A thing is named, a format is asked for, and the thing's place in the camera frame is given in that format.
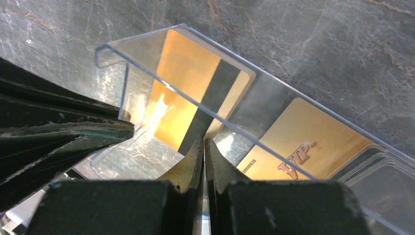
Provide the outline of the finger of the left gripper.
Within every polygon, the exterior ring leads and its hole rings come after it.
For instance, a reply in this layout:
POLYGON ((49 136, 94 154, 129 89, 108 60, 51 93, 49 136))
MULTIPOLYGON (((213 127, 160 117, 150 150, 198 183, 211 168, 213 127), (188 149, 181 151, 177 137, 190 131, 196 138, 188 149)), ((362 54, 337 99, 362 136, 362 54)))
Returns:
POLYGON ((0 210, 6 212, 87 156, 130 139, 118 108, 0 61, 0 210))

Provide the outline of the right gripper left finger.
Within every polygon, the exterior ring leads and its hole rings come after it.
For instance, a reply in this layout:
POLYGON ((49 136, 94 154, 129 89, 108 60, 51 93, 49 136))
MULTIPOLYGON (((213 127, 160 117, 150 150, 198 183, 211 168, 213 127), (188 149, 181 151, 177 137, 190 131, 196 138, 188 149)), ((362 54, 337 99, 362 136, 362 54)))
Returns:
POLYGON ((199 235, 203 141, 155 180, 60 181, 40 201, 29 235, 199 235))

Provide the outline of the gold striped credit card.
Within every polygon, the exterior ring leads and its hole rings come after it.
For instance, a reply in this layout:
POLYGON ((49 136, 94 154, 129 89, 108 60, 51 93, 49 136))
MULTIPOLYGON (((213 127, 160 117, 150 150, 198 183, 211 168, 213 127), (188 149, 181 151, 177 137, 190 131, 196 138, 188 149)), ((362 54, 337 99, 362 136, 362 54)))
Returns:
POLYGON ((199 105, 228 118, 255 78, 252 69, 183 28, 167 31, 156 74, 186 98, 155 81, 143 124, 182 155, 196 140, 213 137, 222 127, 199 105))

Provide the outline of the gold VIP credit card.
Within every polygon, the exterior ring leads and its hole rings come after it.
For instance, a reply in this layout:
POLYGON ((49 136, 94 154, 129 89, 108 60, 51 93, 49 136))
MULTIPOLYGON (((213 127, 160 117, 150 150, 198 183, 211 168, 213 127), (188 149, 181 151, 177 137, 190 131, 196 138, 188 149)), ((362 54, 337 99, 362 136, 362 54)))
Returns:
MULTIPOLYGON (((301 98, 295 98, 259 140, 318 179, 328 179, 375 144, 301 98)), ((237 168, 253 180, 307 177, 259 146, 237 168)))

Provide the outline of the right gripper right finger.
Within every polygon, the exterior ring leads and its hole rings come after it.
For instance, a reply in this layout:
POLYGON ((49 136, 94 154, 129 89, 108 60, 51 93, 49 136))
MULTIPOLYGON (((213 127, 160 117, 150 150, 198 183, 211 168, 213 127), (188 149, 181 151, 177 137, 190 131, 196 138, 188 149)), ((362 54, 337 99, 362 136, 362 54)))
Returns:
POLYGON ((254 181, 212 139, 205 165, 213 235, 368 235, 360 205, 344 184, 328 180, 254 181))

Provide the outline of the clear plastic card box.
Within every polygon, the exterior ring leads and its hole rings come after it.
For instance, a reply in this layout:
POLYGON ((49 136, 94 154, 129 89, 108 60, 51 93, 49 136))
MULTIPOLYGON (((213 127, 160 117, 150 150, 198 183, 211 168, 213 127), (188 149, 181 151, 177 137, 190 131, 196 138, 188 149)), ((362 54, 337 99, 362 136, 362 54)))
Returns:
POLYGON ((220 153, 237 168, 254 146, 289 164, 308 179, 317 179, 292 164, 259 140, 295 99, 301 98, 372 141, 367 149, 328 178, 346 184, 357 196, 374 234, 412 235, 415 232, 415 161, 352 122, 297 91, 280 79, 236 55, 202 33, 184 24, 108 42, 95 50, 95 64, 115 76, 119 94, 118 118, 134 125, 134 136, 101 150, 77 166, 89 179, 154 179, 185 155, 155 138, 144 126, 149 97, 155 81, 181 97, 186 94, 157 76, 161 51, 170 29, 183 28, 255 72, 255 78, 228 118, 204 105, 199 109, 221 122, 212 139, 220 153))

